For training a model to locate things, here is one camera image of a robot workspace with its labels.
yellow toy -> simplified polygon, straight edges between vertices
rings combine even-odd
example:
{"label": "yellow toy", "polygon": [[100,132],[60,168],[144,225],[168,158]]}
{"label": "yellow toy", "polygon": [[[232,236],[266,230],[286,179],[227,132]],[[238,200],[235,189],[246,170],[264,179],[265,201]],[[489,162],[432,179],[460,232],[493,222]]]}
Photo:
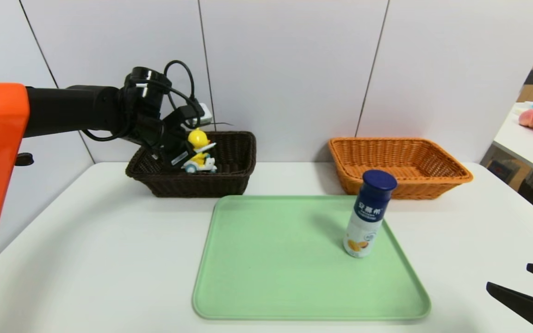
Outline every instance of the yellow toy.
{"label": "yellow toy", "polygon": [[[188,141],[192,143],[195,150],[201,150],[203,147],[208,146],[211,142],[209,139],[207,139],[207,135],[205,132],[195,129],[191,131],[191,133],[188,135]],[[209,154],[200,152],[193,156],[190,160],[198,164],[200,168],[205,167],[205,158],[207,158]]]}

blue bottle cap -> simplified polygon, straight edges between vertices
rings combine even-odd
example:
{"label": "blue bottle cap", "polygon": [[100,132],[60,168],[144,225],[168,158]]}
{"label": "blue bottle cap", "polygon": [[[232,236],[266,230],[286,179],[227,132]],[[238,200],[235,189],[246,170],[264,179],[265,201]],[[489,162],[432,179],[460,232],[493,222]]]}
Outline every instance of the blue bottle cap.
{"label": "blue bottle cap", "polygon": [[383,192],[391,192],[398,186],[398,182],[393,175],[381,170],[368,170],[364,172],[363,182]]}

white table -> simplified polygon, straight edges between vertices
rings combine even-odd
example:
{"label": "white table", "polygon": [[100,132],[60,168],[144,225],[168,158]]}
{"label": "white table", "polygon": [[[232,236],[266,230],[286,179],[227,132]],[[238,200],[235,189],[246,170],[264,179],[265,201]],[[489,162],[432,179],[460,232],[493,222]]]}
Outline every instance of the white table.
{"label": "white table", "polygon": [[501,129],[493,140],[493,145],[507,154],[522,160],[533,169],[533,129],[520,126],[520,110],[527,110],[531,103],[515,103]]}
{"label": "white table", "polygon": [[[480,165],[436,200],[391,202],[387,220],[432,300],[415,322],[201,319],[191,295],[216,199],[155,198],[125,167],[89,168],[3,251],[0,333],[533,333],[485,291],[533,295],[533,206]],[[342,190],[332,164],[259,163],[246,194]]]}

black cable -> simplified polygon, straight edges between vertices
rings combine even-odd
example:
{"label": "black cable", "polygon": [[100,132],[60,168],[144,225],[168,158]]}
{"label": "black cable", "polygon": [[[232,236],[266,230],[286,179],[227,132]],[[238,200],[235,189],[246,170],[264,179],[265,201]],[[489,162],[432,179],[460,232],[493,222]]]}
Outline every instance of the black cable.
{"label": "black cable", "polygon": [[187,122],[184,122],[184,126],[186,126],[188,129],[191,129],[191,130],[194,130],[194,129],[197,129],[197,128],[201,127],[201,111],[199,111],[199,109],[198,109],[199,105],[198,105],[198,103],[193,102],[192,99],[190,99],[190,97],[187,97],[186,95],[184,95],[183,93],[179,92],[178,90],[172,88],[171,86],[169,86],[167,84],[164,84],[164,83],[161,83],[161,82],[158,82],[158,81],[154,81],[154,80],[132,80],[131,82],[133,82],[134,84],[146,83],[146,84],[159,85],[162,88],[164,88],[167,91],[167,93],[175,93],[176,95],[182,97],[186,101],[186,103],[188,105],[192,105],[192,107],[194,108],[195,112],[197,113],[197,125],[196,126],[189,126]]}
{"label": "black cable", "polygon": [[[123,108],[123,114],[127,114],[127,112],[125,111],[125,101],[126,101],[126,98],[123,96],[126,92],[123,91],[123,94],[120,95],[121,97],[121,101],[119,101],[119,105],[121,105],[121,107]],[[131,116],[128,116],[127,117],[127,123],[125,124],[125,126],[123,127],[123,129],[114,134],[114,135],[110,135],[108,137],[99,137],[99,136],[96,136],[96,135],[93,135],[89,130],[85,129],[85,130],[82,130],[82,133],[85,134],[87,137],[89,137],[90,139],[94,140],[94,141],[99,141],[99,142],[106,142],[106,141],[112,141],[114,139],[118,139],[119,137],[123,137],[125,135],[127,135],[127,133],[129,132],[131,128]]]}
{"label": "black cable", "polygon": [[[192,78],[192,72],[191,72],[190,68],[188,68],[188,66],[185,63],[183,63],[180,60],[170,61],[169,63],[167,63],[166,67],[163,68],[163,75],[165,77],[167,77],[167,70],[169,70],[170,66],[174,65],[175,63],[177,63],[178,65],[181,65],[186,70],[186,73],[188,74],[188,79],[190,80],[190,83],[191,83],[191,95],[190,95],[189,98],[192,101],[194,101],[195,100],[195,97],[194,97],[194,79]],[[167,93],[167,97],[170,100],[170,104],[172,104],[172,108],[174,108],[174,110],[176,110],[176,104],[174,103],[174,99],[172,99],[171,93]]]}
{"label": "black cable", "polygon": [[[188,66],[185,63],[183,63],[182,61],[174,60],[174,61],[170,61],[169,63],[167,63],[166,67],[163,69],[163,74],[164,74],[164,76],[167,77],[167,70],[169,70],[170,66],[174,65],[175,63],[177,63],[178,65],[181,65],[182,67],[184,67],[184,69],[186,70],[186,73],[188,74],[188,79],[190,80],[190,83],[191,83],[191,95],[190,95],[190,97],[187,97],[186,95],[184,95],[180,91],[172,88],[171,86],[168,86],[166,84],[163,84],[161,82],[154,81],[154,80],[137,80],[137,81],[130,80],[129,82],[131,82],[133,84],[146,83],[146,84],[155,84],[155,85],[161,86],[163,89],[165,89],[165,91],[166,91],[165,94],[167,94],[167,97],[170,100],[170,104],[172,104],[172,107],[174,108],[174,110],[176,110],[177,107],[176,107],[176,104],[174,103],[174,99],[172,98],[171,93],[175,93],[176,95],[182,97],[184,99],[184,101],[186,101],[186,103],[188,105],[192,105],[192,107],[194,108],[194,110],[195,110],[195,112],[197,114],[197,124],[196,124],[196,126],[190,126],[187,122],[184,122],[184,126],[186,126],[188,129],[194,130],[194,129],[199,128],[201,126],[201,112],[198,109],[199,105],[197,103],[196,98],[194,97],[194,79],[192,78],[192,72],[191,72],[190,68],[188,68]],[[121,105],[123,105],[123,107],[124,107],[124,102],[125,102],[125,98],[123,97],[123,101],[122,101],[122,103],[120,103]],[[87,137],[89,137],[90,139],[92,139],[94,141],[100,141],[100,142],[112,141],[114,139],[118,139],[119,137],[123,137],[123,136],[127,135],[127,133],[130,130],[130,121],[131,121],[131,117],[127,117],[127,124],[123,127],[123,129],[120,132],[118,132],[117,134],[110,135],[108,137],[97,137],[97,136],[93,135],[89,130],[82,130],[82,132],[83,132],[83,134],[85,134]]]}

green tray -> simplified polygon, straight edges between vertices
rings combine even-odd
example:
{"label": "green tray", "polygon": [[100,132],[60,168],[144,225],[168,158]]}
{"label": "green tray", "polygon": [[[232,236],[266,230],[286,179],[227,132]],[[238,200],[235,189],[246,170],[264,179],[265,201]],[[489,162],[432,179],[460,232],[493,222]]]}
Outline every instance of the green tray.
{"label": "green tray", "polygon": [[210,320],[389,321],[431,301],[387,223],[372,254],[342,238],[354,196],[228,196],[218,201],[192,303]]}

